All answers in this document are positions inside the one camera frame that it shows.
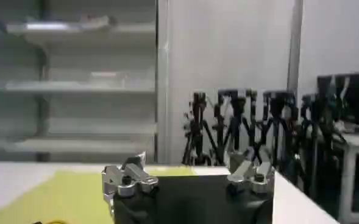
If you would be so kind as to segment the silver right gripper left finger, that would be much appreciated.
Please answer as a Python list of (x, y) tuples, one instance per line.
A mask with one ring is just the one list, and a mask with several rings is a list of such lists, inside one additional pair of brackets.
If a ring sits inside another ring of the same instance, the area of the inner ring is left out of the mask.
[(111, 214), (115, 213), (115, 197), (132, 198), (137, 191), (151, 195), (158, 189), (158, 177), (145, 171), (146, 152), (128, 157), (119, 167), (107, 165), (101, 172), (102, 193)]

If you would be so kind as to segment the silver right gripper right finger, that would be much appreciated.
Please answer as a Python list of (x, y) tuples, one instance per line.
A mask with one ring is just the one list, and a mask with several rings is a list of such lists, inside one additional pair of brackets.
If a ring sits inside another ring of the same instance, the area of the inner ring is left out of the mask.
[(267, 147), (258, 150), (249, 147), (245, 152), (230, 152), (228, 183), (235, 192), (249, 189), (256, 194), (266, 194), (274, 182), (271, 154)]

